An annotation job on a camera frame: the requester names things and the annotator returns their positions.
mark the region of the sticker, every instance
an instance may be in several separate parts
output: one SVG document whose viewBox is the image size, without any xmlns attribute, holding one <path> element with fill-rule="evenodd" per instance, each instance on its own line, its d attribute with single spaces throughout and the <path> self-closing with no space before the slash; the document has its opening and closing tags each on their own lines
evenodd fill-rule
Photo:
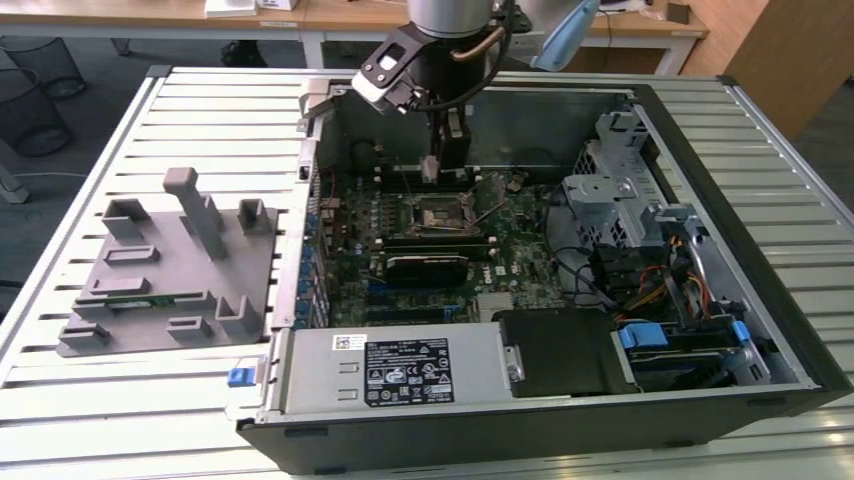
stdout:
<svg viewBox="0 0 854 480">
<path fill-rule="evenodd" d="M 262 27 L 282 27 L 282 28 L 297 28 L 297 23 L 294 22 L 261 22 Z"/>
<path fill-rule="evenodd" d="M 365 403 L 369 407 L 453 401 L 448 338 L 365 344 Z"/>
<path fill-rule="evenodd" d="M 333 350 L 365 350 L 365 342 L 369 336 L 362 335 L 336 335 L 333 337 Z"/>
</svg>

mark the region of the metal table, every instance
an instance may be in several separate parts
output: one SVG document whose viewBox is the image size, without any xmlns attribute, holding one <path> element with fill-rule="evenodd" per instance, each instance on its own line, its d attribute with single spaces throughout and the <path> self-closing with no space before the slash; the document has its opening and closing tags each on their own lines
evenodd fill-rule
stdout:
<svg viewBox="0 0 854 480">
<path fill-rule="evenodd" d="M 309 78 L 349 75 L 175 68 L 146 79 L 0 329 L 0 479 L 289 478 L 223 414 L 226 373 L 240 359 L 266 354 L 268 344 L 74 359 L 54 348 L 107 233 L 98 214 L 109 200 L 138 197 L 149 210 L 177 209 L 174 197 L 155 192 L 170 166 L 193 166 L 221 208 L 261 197 L 288 215 L 304 147 L 298 98 Z M 520 73 L 498 81 L 550 78 L 604 77 Z M 608 80 L 654 86 L 840 364 L 854 371 L 854 216 L 739 87 L 703 78 Z M 282 246 L 289 233 L 280 233 Z M 273 305 L 273 282 L 270 289 Z M 346 478 L 852 478 L 853 445 L 851 396 L 699 447 Z"/>
</svg>

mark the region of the warning label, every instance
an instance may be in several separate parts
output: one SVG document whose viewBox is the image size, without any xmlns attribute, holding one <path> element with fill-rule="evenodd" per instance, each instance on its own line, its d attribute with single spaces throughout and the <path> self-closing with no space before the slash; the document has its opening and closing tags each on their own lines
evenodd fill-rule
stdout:
<svg viewBox="0 0 854 480">
<path fill-rule="evenodd" d="M 370 407 L 453 401 L 448 338 L 365 344 L 365 403 Z"/>
</svg>

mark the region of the metal bracket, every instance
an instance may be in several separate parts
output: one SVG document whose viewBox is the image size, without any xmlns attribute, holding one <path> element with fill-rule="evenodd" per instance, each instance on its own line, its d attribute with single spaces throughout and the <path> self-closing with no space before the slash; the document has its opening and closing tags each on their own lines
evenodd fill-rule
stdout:
<svg viewBox="0 0 854 480">
<path fill-rule="evenodd" d="M 345 93 L 346 91 L 342 89 L 330 90 L 330 82 L 328 80 L 309 81 L 309 92 L 300 97 L 300 111 L 304 117 L 297 122 L 297 131 L 305 133 L 306 137 L 312 137 L 314 134 L 316 119 L 336 110 L 341 103 L 340 97 Z M 321 95 L 324 99 L 313 104 L 313 97 Z"/>
</svg>

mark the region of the blue latch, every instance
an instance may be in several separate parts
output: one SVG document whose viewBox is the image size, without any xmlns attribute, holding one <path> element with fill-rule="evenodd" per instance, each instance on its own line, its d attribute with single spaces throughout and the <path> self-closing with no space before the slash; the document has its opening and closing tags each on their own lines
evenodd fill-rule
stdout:
<svg viewBox="0 0 854 480">
<path fill-rule="evenodd" d="M 229 372 L 229 386 L 231 388 L 256 386 L 256 367 L 233 368 Z"/>
<path fill-rule="evenodd" d="M 745 325 L 745 322 L 741 320 L 733 322 L 733 331 L 736 332 L 740 342 L 751 340 L 751 330 L 748 330 L 748 325 Z"/>
<path fill-rule="evenodd" d="M 668 335 L 658 323 L 632 323 L 620 331 L 624 348 L 667 347 Z"/>
</svg>

